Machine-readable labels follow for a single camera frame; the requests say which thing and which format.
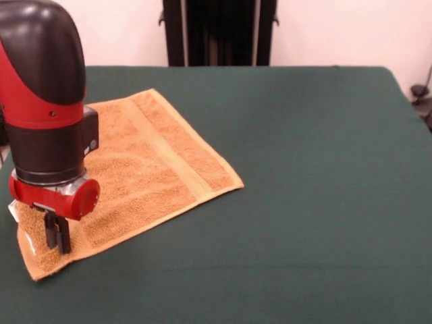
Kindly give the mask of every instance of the black metal frame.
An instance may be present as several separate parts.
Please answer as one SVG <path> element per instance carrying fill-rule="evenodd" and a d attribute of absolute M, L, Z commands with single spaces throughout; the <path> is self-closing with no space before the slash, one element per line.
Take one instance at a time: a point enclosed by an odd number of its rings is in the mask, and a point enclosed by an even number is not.
<path fill-rule="evenodd" d="M 188 19 L 188 65 L 252 65 L 253 26 L 255 0 L 185 0 Z M 224 20 L 220 23 L 220 12 L 235 3 L 242 6 L 236 21 Z M 207 7 L 212 17 L 200 17 L 202 6 Z M 261 0 L 256 64 L 269 65 L 273 22 L 277 0 Z M 182 28 L 182 0 L 163 0 L 163 14 L 160 21 L 165 22 L 167 54 L 169 66 L 185 66 L 184 38 Z M 217 40 L 217 63 L 209 59 L 209 42 L 204 41 L 206 28 L 219 28 Z"/>

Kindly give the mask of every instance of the black cable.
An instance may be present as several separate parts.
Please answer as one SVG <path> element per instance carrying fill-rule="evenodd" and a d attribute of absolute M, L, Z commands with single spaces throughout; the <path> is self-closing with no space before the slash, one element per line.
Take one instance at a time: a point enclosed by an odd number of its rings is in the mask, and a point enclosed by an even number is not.
<path fill-rule="evenodd" d="M 429 85 L 429 83 L 430 83 L 430 81 L 431 81 L 431 76 L 432 76 L 432 65 L 431 65 L 431 67 L 429 68 L 429 74 L 427 75 L 427 79 L 426 79 L 426 82 L 425 82 L 425 87 L 424 87 L 424 89 L 423 89 L 423 93 L 422 93 L 421 97 L 423 97 L 423 96 L 426 95 L 426 92 L 427 92 L 427 86 Z"/>

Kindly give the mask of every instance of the table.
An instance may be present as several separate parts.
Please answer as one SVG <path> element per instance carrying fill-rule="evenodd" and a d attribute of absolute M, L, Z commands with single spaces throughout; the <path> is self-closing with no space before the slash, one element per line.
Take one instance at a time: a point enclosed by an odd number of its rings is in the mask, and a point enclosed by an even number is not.
<path fill-rule="evenodd" d="M 39 283 L 0 171 L 0 323 L 430 323 L 432 139 L 382 67 L 89 67 L 154 87 L 245 188 Z"/>

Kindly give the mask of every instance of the brown towel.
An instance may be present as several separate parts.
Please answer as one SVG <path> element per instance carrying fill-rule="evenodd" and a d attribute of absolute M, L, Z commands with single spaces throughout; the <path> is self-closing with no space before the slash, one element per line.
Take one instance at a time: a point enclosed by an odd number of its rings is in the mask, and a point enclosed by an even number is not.
<path fill-rule="evenodd" d="M 70 221 L 72 253 L 49 250 L 43 214 L 16 203 L 18 242 L 33 280 L 244 186 L 156 90 L 90 106 L 99 113 L 100 148 L 85 161 L 101 196 L 93 213 Z"/>

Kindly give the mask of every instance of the towel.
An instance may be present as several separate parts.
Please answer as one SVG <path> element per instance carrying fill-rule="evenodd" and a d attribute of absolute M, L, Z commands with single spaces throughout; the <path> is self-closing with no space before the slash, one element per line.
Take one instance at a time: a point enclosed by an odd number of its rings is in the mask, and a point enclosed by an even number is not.
<path fill-rule="evenodd" d="M 101 195 L 91 214 L 69 221 L 72 252 L 49 250 L 43 213 L 14 205 L 18 244 L 34 281 L 244 187 L 229 163 L 155 89 L 89 106 L 99 113 L 100 147 L 85 164 Z"/>

